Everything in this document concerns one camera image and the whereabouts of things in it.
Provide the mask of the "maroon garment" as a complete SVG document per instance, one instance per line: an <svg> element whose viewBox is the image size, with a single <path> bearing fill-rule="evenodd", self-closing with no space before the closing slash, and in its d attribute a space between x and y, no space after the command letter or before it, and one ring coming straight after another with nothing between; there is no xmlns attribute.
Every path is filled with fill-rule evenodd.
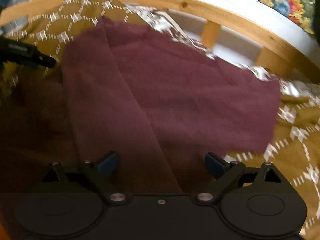
<svg viewBox="0 0 320 240"><path fill-rule="evenodd" d="M42 78L24 68L1 107L1 191L22 191L41 166L120 154L116 186L130 193L194 192L204 155L263 152L279 82L210 59L147 25L102 18L69 43Z"/></svg>

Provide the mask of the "brown patterned blanket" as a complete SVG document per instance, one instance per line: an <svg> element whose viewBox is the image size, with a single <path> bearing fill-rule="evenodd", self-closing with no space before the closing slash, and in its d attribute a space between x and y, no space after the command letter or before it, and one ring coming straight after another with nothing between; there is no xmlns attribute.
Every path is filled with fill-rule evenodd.
<svg viewBox="0 0 320 240"><path fill-rule="evenodd" d="M204 18L163 11L189 38L201 42ZM24 24L2 36L16 40L9 33L27 25L23 17ZM81 29L63 54L102 18L112 20L102 16L94 26ZM142 22L135 25L153 29L138 18ZM221 27L211 50L215 58L234 66L254 67L262 46ZM54 68L1 64L1 107L18 87L24 68L39 69L46 78L60 67L62 57L53 57ZM54 161L41 166L22 191L1 191L1 239L319 239L319 105L280 94L273 136L263 152L220 156L209 151L246 165L235 180L216 180L204 165L209 180L197 191L130 193L116 186L120 163L115 174L103 177L85 160L72 166Z"/></svg>

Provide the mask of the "colourful anime group poster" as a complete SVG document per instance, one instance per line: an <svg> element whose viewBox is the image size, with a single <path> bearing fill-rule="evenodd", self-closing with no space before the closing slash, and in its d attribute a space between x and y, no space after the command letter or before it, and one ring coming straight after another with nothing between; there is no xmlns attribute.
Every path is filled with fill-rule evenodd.
<svg viewBox="0 0 320 240"><path fill-rule="evenodd" d="M257 0L285 16L313 36L316 0Z"/></svg>

